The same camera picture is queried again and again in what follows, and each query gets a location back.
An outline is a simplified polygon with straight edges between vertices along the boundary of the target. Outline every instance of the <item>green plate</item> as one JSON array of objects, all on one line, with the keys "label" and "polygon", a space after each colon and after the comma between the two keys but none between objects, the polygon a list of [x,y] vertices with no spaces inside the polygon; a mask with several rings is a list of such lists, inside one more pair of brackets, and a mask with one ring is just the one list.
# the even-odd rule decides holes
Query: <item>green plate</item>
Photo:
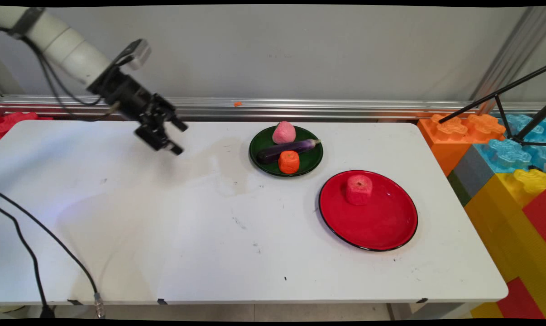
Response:
[{"label": "green plate", "polygon": [[[260,133],[256,134],[253,137],[253,140],[251,140],[251,144],[249,145],[249,157],[251,157],[251,161],[253,161],[253,163],[257,165],[257,167],[272,175],[298,176],[304,175],[312,171],[319,165],[319,163],[321,162],[321,158],[323,157],[322,144],[317,144],[312,150],[299,154],[299,170],[293,174],[282,173],[279,170],[279,164],[277,162],[273,162],[271,164],[261,164],[257,162],[257,153],[259,153],[260,150],[275,145],[275,143],[273,142],[273,132],[275,131],[275,128],[277,128],[277,126],[266,128]],[[314,134],[311,134],[311,132],[309,132],[308,130],[296,126],[295,141],[299,142],[306,139],[318,138]]]}]

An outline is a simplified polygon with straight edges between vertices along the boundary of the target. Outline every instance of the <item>pink peach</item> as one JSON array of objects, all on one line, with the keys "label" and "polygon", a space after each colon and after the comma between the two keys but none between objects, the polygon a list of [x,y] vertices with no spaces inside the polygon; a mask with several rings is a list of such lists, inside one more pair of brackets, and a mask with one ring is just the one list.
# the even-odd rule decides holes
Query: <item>pink peach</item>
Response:
[{"label": "pink peach", "polygon": [[287,121],[281,121],[273,132],[275,144],[291,143],[295,140],[295,127]]}]

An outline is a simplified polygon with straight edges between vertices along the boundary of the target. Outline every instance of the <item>black tripod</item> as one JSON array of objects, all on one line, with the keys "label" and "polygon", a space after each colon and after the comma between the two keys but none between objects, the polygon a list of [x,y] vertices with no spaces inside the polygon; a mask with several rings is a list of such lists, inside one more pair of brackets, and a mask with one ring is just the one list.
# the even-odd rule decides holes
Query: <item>black tripod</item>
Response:
[{"label": "black tripod", "polygon": [[525,145],[546,146],[546,143],[528,143],[528,142],[524,141],[525,136],[530,132],[530,130],[532,130],[539,123],[541,123],[544,118],[546,118],[546,105],[545,105],[545,107],[543,107],[538,113],[536,113],[532,117],[532,120],[521,131],[519,131],[518,134],[515,134],[513,136],[512,132],[511,132],[511,128],[509,127],[508,122],[507,122],[507,117],[504,114],[503,104],[501,103],[500,98],[499,98],[499,95],[501,95],[505,91],[508,91],[511,88],[514,88],[514,87],[516,87],[518,85],[521,85],[521,83],[524,83],[524,82],[526,82],[528,80],[531,80],[532,78],[534,78],[536,76],[539,76],[543,72],[546,72],[546,66],[544,66],[543,68],[540,68],[539,70],[536,70],[536,72],[531,72],[527,76],[524,76],[523,78],[508,84],[507,86],[499,89],[498,91],[495,91],[493,93],[490,93],[490,94],[486,95],[485,97],[482,97],[482,99],[479,99],[477,101],[474,101],[474,102],[470,103],[469,105],[466,105],[465,107],[463,107],[462,109],[452,113],[451,115],[440,119],[439,123],[443,124],[444,122],[447,122],[451,118],[457,117],[458,115],[463,114],[466,111],[468,111],[468,110],[470,110],[470,109],[472,109],[472,108],[474,108],[474,107],[476,107],[478,105],[481,105],[482,103],[484,103],[484,102],[486,102],[488,100],[495,99],[496,105],[498,106],[498,111],[500,111],[500,117],[503,119],[504,126],[507,128],[507,138],[508,139],[512,139],[515,142],[520,143],[522,146],[525,146]]}]

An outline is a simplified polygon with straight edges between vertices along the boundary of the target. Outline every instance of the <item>red plate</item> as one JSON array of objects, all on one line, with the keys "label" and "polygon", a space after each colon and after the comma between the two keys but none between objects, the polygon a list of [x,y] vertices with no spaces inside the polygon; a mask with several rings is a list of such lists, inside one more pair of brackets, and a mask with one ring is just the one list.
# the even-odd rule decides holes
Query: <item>red plate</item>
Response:
[{"label": "red plate", "polygon": [[[345,199],[347,179],[356,174],[372,180],[370,202],[364,206]],[[333,233],[365,250],[400,248],[418,227],[418,213],[410,196],[397,183],[369,171],[345,171],[327,180],[319,194],[319,211]]]}]

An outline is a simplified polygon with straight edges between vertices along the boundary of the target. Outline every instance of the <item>red apple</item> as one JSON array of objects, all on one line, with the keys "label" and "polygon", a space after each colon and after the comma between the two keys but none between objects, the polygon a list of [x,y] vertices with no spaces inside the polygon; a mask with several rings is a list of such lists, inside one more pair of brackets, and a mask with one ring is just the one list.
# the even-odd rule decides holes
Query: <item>red apple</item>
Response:
[{"label": "red apple", "polygon": [[365,175],[352,175],[347,179],[346,200],[356,206],[366,205],[372,194],[372,180]]}]

